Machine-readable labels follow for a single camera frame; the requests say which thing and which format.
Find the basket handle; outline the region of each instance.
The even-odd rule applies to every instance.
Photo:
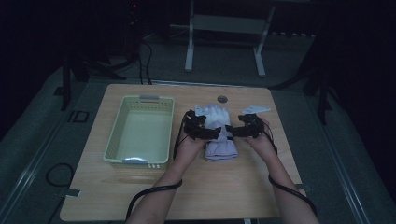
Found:
[[[139,100],[142,103],[159,103],[159,95],[139,95]]]
[[[126,164],[147,164],[148,161],[142,160],[140,158],[127,158],[127,159],[123,159],[122,163],[126,163]]]

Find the black wire on floor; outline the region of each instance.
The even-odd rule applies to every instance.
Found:
[[[62,166],[66,167],[66,168],[69,170],[69,172],[70,172],[70,178],[69,178],[69,180],[68,180],[67,183],[61,183],[61,184],[55,183],[54,181],[52,181],[52,180],[50,179],[50,175],[51,175],[51,173],[52,173],[55,169],[57,169],[57,168],[59,168],[59,167],[62,167]],[[75,171],[74,171],[73,167],[72,167],[70,164],[67,164],[67,163],[64,163],[64,162],[63,162],[63,163],[58,163],[58,164],[52,166],[52,167],[47,171],[47,173],[46,173],[46,180],[47,180],[47,183],[48,183],[49,185],[53,186],[53,187],[56,187],[56,188],[63,188],[63,187],[70,188],[70,185],[72,184],[72,180],[73,180],[74,174],[75,174]],[[53,218],[55,217],[56,213],[58,212],[59,208],[60,208],[60,207],[62,206],[62,204],[64,203],[64,199],[65,199],[65,197],[62,197],[62,199],[58,202],[58,205],[56,206],[55,210],[52,212],[52,214],[51,214],[51,216],[50,216],[50,219],[49,219],[49,221],[48,221],[48,224],[50,224],[50,223],[52,222],[52,220],[53,220]]]
[[[138,57],[139,65],[140,65],[140,69],[139,69],[140,83],[143,85],[143,72],[145,72],[148,84],[152,85],[151,78],[149,76],[149,62],[151,61],[152,48],[149,44],[147,44],[145,42],[142,42],[142,45],[148,47],[149,56],[148,56],[148,61],[147,61],[146,65],[143,65],[141,55],[139,55],[139,57]]]

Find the dark background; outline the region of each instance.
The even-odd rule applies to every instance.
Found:
[[[265,4],[202,1],[196,10],[257,17]],[[35,97],[66,52],[95,61],[138,52],[128,23],[169,37],[169,24],[187,25],[189,1],[32,1],[0,3],[2,138]],[[276,2],[270,31],[316,35],[304,64],[330,71],[330,84],[354,122],[377,171],[396,199],[396,4],[391,0]]]

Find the white cloth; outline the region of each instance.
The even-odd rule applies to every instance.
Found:
[[[225,129],[225,125],[231,125],[230,114],[226,108],[219,105],[206,105],[207,109],[205,127],[207,129],[216,129],[221,127],[221,132],[218,139],[211,140],[205,152],[205,158],[208,161],[231,161],[238,156],[233,140],[228,137],[233,135]]]

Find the hand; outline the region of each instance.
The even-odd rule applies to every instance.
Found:
[[[264,131],[269,136],[270,123],[266,119],[263,118],[261,119],[262,122],[264,122]],[[252,137],[242,138],[248,144],[250,144],[251,147],[253,147],[253,149],[257,152],[257,154],[259,154],[259,156],[264,160],[265,163],[272,160],[273,158],[277,158],[274,146],[272,145],[271,140],[268,139],[268,136],[265,135],[264,133],[261,133],[257,138],[252,138]]]
[[[182,131],[179,138],[179,145],[177,148],[177,155],[174,160],[174,164],[178,165],[180,169],[184,171],[190,166],[195,160],[199,151],[204,149],[204,145],[207,140],[195,138],[193,140],[187,134]]]

